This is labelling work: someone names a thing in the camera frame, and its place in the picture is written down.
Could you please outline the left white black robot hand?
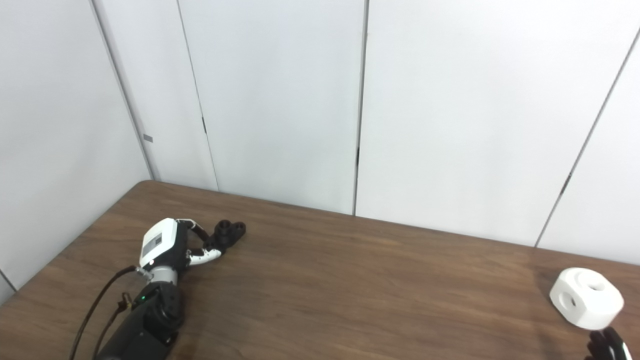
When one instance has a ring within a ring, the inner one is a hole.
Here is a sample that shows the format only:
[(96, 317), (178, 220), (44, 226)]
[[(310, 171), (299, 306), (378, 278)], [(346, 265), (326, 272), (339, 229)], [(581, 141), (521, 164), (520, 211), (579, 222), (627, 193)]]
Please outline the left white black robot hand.
[[(202, 241), (202, 248), (188, 247), (188, 231)], [(210, 244), (208, 233), (194, 220), (165, 218), (152, 226), (142, 238), (139, 266), (135, 271), (147, 283), (178, 285), (179, 278), (190, 266), (217, 260), (223, 252)]]

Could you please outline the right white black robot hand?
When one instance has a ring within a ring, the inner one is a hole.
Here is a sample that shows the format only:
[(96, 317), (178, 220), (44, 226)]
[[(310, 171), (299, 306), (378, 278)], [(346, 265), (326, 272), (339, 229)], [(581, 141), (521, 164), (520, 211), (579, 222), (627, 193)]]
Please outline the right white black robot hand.
[(612, 326), (602, 330), (591, 331), (587, 350), (589, 354), (585, 356), (585, 360), (633, 359), (626, 342)]

